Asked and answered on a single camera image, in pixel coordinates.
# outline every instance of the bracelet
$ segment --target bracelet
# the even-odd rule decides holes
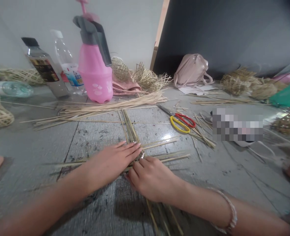
[[[224,234],[227,234],[227,233],[231,234],[231,230],[234,227],[236,227],[237,220],[238,220],[238,218],[237,218],[237,211],[236,211],[235,206],[231,203],[231,201],[229,200],[229,198],[226,197],[226,195],[223,194],[221,191],[219,191],[217,189],[214,189],[212,187],[208,187],[208,189],[213,190],[213,191],[219,193],[228,202],[228,204],[230,205],[230,208],[231,208],[231,212],[232,212],[231,221],[230,221],[230,223],[229,223],[229,225],[228,225],[228,227],[226,229],[218,228],[214,224],[212,224],[212,226],[214,226],[215,229],[217,229],[218,231],[220,231],[220,232],[222,232]]]

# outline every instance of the gray floor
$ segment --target gray floor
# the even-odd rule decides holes
[[[61,105],[46,88],[38,88],[29,99],[9,101],[35,105]],[[193,105],[196,97],[184,96],[175,89],[165,91],[169,100],[164,105],[173,108],[189,108],[186,114],[193,116],[202,110],[210,112],[213,106]],[[85,102],[86,97],[68,100]],[[54,183],[61,169],[45,163],[71,162],[85,159],[104,146],[125,139],[120,123],[70,122],[41,131],[33,131],[32,123],[21,121],[55,116],[59,107],[44,109],[37,107],[4,104],[14,115],[15,122],[0,128],[0,155],[5,162],[0,168],[0,218],[15,212],[27,201],[46,190]],[[238,111],[273,116],[280,110],[263,105],[230,105]],[[168,123],[168,116],[159,108],[128,110],[131,120],[139,123]],[[91,120],[120,121],[117,112],[92,117]],[[179,135],[170,124],[135,124],[143,144]],[[172,162],[170,169],[181,178],[199,186],[212,186],[245,200],[259,208],[279,216],[290,213],[290,182],[282,173],[282,165],[290,162],[290,147],[281,139],[266,134],[264,143],[276,153],[274,161],[266,161],[238,147],[233,142],[218,141],[215,150],[197,142],[203,163],[200,162],[189,135],[181,135],[176,143],[146,150],[147,155],[164,154],[179,150],[191,153],[189,159]],[[260,144],[252,146],[264,156],[270,152]],[[186,235],[217,235],[209,223],[174,209],[179,224]],[[159,228],[164,228],[155,213]],[[171,225],[173,235],[178,235]],[[154,235],[154,229],[144,198],[131,190],[121,176],[112,184],[95,192],[77,209],[66,215],[48,234],[53,235]]]

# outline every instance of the black bottle cap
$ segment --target black bottle cap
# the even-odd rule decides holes
[[[39,44],[35,38],[22,37],[21,39],[24,41],[24,43],[26,44],[27,47],[38,47],[39,46]]]

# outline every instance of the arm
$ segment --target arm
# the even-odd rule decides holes
[[[163,202],[226,228],[232,218],[228,202],[217,192],[194,186],[175,176],[156,158],[135,162],[128,180],[154,202]],[[228,196],[237,211],[233,235],[289,235],[290,225],[277,216]]]
[[[141,152],[140,144],[106,147],[73,170],[18,215],[0,221],[0,235],[42,235],[92,192],[114,181]]]

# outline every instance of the red-handled scissors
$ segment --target red-handled scissors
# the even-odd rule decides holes
[[[160,104],[157,104],[157,106],[160,109],[162,109],[164,112],[166,112],[168,115],[170,115],[170,122],[171,122],[172,126],[176,130],[178,130],[178,131],[180,131],[182,133],[190,133],[190,128],[189,127],[191,127],[191,128],[194,128],[195,127],[196,124],[195,124],[194,120],[192,120],[190,117],[188,117],[186,115],[179,114],[179,113],[174,113],[174,112],[170,111],[169,109],[163,107]],[[178,126],[176,126],[175,122],[178,123],[179,125],[181,125],[184,128],[184,130],[183,129],[180,129]]]

